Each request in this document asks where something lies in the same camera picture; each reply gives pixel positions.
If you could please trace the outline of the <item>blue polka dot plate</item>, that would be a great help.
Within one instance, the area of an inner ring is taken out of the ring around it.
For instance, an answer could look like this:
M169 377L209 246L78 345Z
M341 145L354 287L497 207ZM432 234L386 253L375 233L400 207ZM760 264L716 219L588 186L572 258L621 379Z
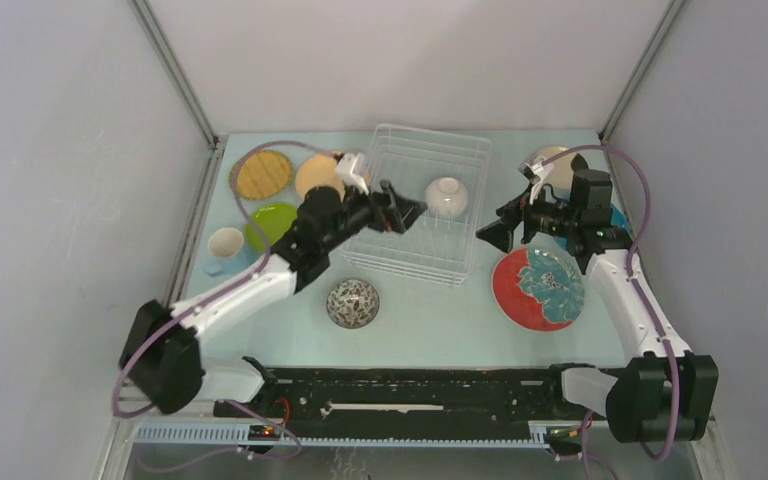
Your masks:
M558 196L559 200L563 200L564 202L566 202L570 198L570 191L569 190L561 190L557 194L557 196ZM627 232L630 232L631 231L631 227L629 225L628 218L626 217L626 215L623 212L623 210L616 203L612 203L611 204L611 209L612 209L612 220L611 220L612 224L614 226L618 226L620 228L623 228ZM555 237L554 241L561 248L566 248L566 246L567 246L567 240L564 239L564 238Z

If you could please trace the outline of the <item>white rimmed teal plate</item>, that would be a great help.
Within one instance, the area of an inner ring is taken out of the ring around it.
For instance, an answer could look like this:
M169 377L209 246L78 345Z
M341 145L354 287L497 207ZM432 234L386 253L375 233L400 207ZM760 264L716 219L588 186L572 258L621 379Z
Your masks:
M491 290L508 319L536 332L572 325L586 298L578 266L540 247L520 248L500 259L491 275Z

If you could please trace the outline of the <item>yellow woven plate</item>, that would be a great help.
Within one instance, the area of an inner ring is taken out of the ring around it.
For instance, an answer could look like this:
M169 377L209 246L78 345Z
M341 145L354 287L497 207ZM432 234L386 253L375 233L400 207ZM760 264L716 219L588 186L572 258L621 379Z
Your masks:
M293 176L294 167L285 154L266 150L235 163L229 174L229 188L239 198L265 200L281 193Z

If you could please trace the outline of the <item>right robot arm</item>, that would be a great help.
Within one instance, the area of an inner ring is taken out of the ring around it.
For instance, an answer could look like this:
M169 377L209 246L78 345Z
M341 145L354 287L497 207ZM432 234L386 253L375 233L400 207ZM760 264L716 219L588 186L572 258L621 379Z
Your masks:
M693 353L664 318L640 269L627 230L613 220L613 185L593 169L573 175L566 200L549 200L547 175L526 167L524 192L496 211L497 220L479 229L478 239L506 254L514 232L522 241L536 234L565 240L567 252L602 299L619 336L627 364L603 371L564 365L560 379L541 392L545 411L566 418L580 406L606 419L621 443L696 441L706 431L719 370L709 355Z

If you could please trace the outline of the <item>light blue cup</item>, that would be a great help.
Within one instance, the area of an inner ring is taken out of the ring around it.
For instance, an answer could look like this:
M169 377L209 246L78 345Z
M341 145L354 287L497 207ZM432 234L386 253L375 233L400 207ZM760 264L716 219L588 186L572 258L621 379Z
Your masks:
M243 231L234 227L216 230L208 239L207 252L203 272L209 277L239 274L257 259L255 252L248 247Z

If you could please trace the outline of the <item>beige plate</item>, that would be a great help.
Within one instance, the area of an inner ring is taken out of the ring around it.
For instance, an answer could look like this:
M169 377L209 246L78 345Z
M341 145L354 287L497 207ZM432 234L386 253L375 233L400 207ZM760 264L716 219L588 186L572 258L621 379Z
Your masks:
M316 154L309 158L297 171L295 190L301 200L316 189L328 187L334 190L341 200L344 199L348 188L336 174L337 160L344 152L333 155ZM370 174L368 172L369 190L371 190Z

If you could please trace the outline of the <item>cream plate with black spot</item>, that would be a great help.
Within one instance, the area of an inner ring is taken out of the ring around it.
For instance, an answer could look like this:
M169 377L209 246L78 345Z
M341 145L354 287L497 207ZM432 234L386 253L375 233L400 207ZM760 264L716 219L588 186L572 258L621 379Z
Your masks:
M546 146L534 153L534 157L546 159L567 150L565 146ZM589 169L590 166L580 153L564 155L552 163L547 183L551 185L558 196L568 196L572 187L574 173L579 170Z

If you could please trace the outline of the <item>red patterned bowl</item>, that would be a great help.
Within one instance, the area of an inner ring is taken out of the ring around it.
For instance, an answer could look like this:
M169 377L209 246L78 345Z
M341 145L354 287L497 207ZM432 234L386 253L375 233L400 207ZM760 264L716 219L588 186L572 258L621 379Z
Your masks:
M351 278L337 283L326 298L326 313L337 326L359 329L378 315L381 299L369 282Z

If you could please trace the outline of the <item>green plate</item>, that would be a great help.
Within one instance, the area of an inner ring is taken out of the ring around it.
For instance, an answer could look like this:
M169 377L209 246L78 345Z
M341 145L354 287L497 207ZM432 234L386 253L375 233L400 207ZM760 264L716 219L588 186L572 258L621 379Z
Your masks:
M282 238L296 218L297 208L284 202L266 204L251 214L253 223L266 235L270 247ZM244 227L244 236L253 250L265 251L265 242L251 223Z

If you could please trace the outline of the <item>white ribbed bowl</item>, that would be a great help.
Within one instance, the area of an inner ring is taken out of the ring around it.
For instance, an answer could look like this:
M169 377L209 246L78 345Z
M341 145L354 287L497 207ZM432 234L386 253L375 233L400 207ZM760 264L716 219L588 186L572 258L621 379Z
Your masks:
M425 201L430 215L455 219L469 206L469 190L454 177L439 177L426 187Z

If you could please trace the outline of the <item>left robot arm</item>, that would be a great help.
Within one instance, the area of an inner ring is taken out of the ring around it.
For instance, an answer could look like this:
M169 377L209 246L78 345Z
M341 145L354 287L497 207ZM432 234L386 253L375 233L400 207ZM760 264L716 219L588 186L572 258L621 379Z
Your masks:
M265 307L313 283L330 266L330 253L370 229L403 234L426 211L421 200L398 194L383 180L377 191L350 187L311 189L288 231L236 276L189 299L164 306L157 300L137 311L119 359L119 381L130 381L163 414L194 400L236 401L252 416L276 403L265 368L252 357L211 358L204 347Z

